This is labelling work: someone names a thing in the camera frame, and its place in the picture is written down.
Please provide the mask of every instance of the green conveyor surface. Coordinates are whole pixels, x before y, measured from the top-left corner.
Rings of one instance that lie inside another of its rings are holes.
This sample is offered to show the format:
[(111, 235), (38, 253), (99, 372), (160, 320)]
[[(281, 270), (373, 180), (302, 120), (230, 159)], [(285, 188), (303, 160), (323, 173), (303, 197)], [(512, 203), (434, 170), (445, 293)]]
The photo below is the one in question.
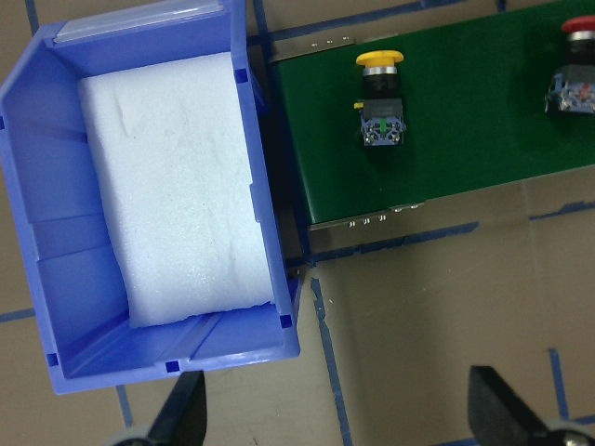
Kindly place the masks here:
[[(279, 62), (310, 223), (595, 164), (595, 117), (544, 113), (560, 27), (586, 14), (595, 1), (565, 0)], [(353, 109), (355, 58), (376, 49), (405, 56), (400, 147), (365, 148)]]

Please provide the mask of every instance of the blue plastic bin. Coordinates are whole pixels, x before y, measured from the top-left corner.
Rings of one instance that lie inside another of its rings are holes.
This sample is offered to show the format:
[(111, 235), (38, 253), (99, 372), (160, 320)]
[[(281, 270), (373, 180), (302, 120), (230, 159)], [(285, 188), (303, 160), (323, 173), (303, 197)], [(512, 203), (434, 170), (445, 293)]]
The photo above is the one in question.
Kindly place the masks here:
[[(57, 393), (299, 353), (298, 285), (286, 280), (272, 212), (245, 49), (245, 4), (220, 0), (218, 6), (68, 42), (56, 42), (63, 23), (42, 27), (0, 88), (0, 157)], [(76, 84), (82, 77), (222, 51), (232, 54), (275, 304), (131, 329)]]

